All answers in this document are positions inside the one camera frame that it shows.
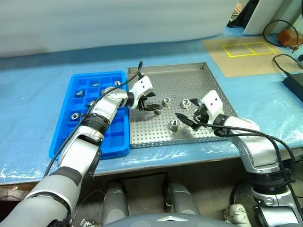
metal tray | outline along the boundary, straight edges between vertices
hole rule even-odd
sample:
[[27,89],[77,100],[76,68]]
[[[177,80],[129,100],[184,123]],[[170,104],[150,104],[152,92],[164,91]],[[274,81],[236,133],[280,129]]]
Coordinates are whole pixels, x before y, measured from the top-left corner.
[[[129,68],[129,77],[136,71],[137,68]],[[194,131],[181,122],[177,132],[172,132],[168,127],[172,119],[177,119],[175,113],[185,114],[192,119],[196,106],[192,104],[188,109],[182,109],[180,102],[184,98],[200,98],[210,90],[217,91],[226,115],[237,116],[205,62],[143,67],[141,72],[150,78],[156,94],[147,103],[161,105],[165,97],[171,98],[172,103],[170,107],[163,107],[162,115],[138,109],[130,111],[131,148],[224,140],[204,127]]]

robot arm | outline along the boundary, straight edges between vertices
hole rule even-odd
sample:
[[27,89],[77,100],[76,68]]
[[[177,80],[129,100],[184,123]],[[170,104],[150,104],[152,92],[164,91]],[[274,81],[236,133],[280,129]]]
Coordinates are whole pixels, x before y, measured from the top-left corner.
[[44,177],[0,227],[70,226],[82,181],[95,172],[101,155],[99,147],[118,108],[135,109],[152,90],[150,79],[140,74],[129,92],[117,88],[95,103],[63,147],[58,169]]
[[204,126],[217,136],[226,136],[237,147],[250,175],[251,191],[258,204],[254,211],[260,223],[267,227],[303,225],[300,207],[288,186],[286,170],[280,168],[273,144],[265,137],[239,129],[260,131],[259,126],[251,120],[224,115],[223,103],[215,90],[191,101],[198,106],[195,122],[180,113],[176,116],[194,130]]

white backdrop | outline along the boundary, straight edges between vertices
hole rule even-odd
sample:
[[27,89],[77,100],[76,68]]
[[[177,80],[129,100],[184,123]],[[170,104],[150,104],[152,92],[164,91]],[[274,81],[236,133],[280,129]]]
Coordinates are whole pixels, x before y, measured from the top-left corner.
[[223,32],[237,0],[0,0],[0,57]]

table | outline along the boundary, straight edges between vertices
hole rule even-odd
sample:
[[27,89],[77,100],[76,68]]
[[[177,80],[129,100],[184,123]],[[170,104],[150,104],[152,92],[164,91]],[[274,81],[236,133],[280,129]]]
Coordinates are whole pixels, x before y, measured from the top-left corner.
[[[227,28],[218,37],[241,35]],[[238,116],[290,147],[303,145],[303,103],[281,81],[284,75],[226,78],[201,40],[100,47],[0,59],[0,184],[38,181],[50,161],[48,150],[70,78],[76,73],[137,66],[206,62]],[[102,160],[96,175],[220,160],[238,156],[228,141],[132,149]]]

brown paper mat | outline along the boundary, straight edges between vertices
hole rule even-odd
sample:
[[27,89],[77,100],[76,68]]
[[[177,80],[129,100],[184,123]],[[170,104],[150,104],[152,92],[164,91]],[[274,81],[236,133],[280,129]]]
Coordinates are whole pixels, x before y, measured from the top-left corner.
[[[282,72],[272,59],[284,52],[261,36],[205,39],[202,43],[226,77]],[[302,70],[287,56],[278,57],[276,61],[288,72]]]

